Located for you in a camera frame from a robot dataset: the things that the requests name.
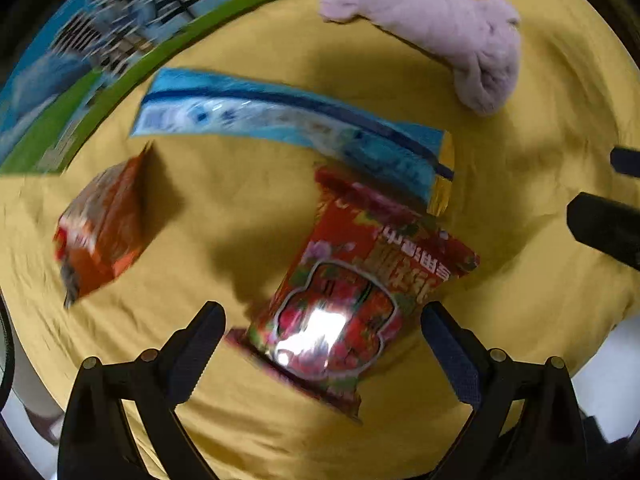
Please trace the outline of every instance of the bolt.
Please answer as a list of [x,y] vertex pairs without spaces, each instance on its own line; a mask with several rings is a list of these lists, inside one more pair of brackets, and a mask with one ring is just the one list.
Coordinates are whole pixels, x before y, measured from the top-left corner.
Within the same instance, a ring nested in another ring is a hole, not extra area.
[[507,354],[505,354],[504,350],[500,350],[499,348],[494,348],[489,352],[489,356],[497,363],[501,363],[507,359]]
[[142,359],[145,363],[150,363],[158,357],[158,350],[155,348],[149,348],[140,354],[140,359]]
[[98,359],[95,357],[88,357],[84,361],[82,361],[82,368],[85,370],[91,370],[95,365],[98,364]]
[[562,361],[561,357],[554,355],[550,360],[553,368],[557,368],[558,370],[564,368],[564,361]]

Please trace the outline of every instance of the dark blue stripe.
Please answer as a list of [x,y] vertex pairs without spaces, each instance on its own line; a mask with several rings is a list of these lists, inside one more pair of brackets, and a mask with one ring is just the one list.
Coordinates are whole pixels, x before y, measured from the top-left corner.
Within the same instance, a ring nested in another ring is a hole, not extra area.
[[158,92],[151,92],[142,99],[142,104],[146,104],[153,101],[160,101],[164,99],[176,99],[187,97],[229,97],[235,99],[248,99],[252,101],[265,101],[277,104],[284,104],[293,106],[296,108],[302,108],[305,110],[311,110],[328,117],[337,119],[339,121],[352,124],[360,129],[363,129],[369,133],[383,137],[390,140],[402,148],[409,150],[415,155],[421,156],[426,160],[434,169],[436,174],[447,180],[453,180],[453,171],[440,164],[438,157],[420,142],[413,140],[406,136],[399,130],[395,130],[382,124],[374,119],[365,117],[357,112],[349,110],[348,108],[342,108],[334,104],[325,103],[309,97],[287,95],[277,92],[263,92],[256,90],[240,90],[240,89],[224,89],[224,90],[210,90],[206,88],[193,88],[184,90],[163,90]]

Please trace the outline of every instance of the orange snack bag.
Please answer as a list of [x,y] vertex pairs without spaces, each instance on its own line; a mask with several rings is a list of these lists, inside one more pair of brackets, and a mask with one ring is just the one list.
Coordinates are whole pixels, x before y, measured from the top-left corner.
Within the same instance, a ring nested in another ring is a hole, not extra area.
[[53,239],[65,308],[117,278],[143,250],[138,156],[111,166],[73,199]]

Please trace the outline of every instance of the yellow fabric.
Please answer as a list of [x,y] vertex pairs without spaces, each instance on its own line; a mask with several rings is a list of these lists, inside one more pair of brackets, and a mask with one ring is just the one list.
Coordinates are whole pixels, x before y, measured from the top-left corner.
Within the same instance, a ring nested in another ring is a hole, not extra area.
[[[585,0],[511,1],[522,14],[522,73],[506,108],[487,119],[458,103],[448,69],[364,20],[323,23],[318,0],[266,5],[170,65],[283,82],[451,131],[457,173],[446,225],[482,264],[442,288],[446,306],[487,347],[533,362],[557,354],[575,372],[640,290],[638,275],[577,244],[565,226],[565,206],[580,190],[640,205],[635,182],[608,165],[615,144],[640,146],[638,72]],[[159,138],[146,185],[148,249],[115,283],[63,310],[50,243],[56,219],[98,171],[142,148],[146,139],[127,134],[145,88],[62,177],[0,180],[0,284],[62,406],[83,358],[113,363],[157,348],[206,300],[224,305],[229,326],[246,325],[311,229],[315,153],[261,140]],[[351,480],[429,470],[468,414],[417,328],[360,393],[362,426],[221,345],[178,414],[223,479]]]

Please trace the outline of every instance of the pink flower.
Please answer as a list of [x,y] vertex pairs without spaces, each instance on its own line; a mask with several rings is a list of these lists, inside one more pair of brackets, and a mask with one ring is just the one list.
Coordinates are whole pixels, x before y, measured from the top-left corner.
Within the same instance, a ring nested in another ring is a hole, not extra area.
[[317,242],[309,242],[306,246],[305,253],[300,258],[301,264],[306,264],[308,260],[327,260],[331,257],[331,244],[324,240],[318,240]]

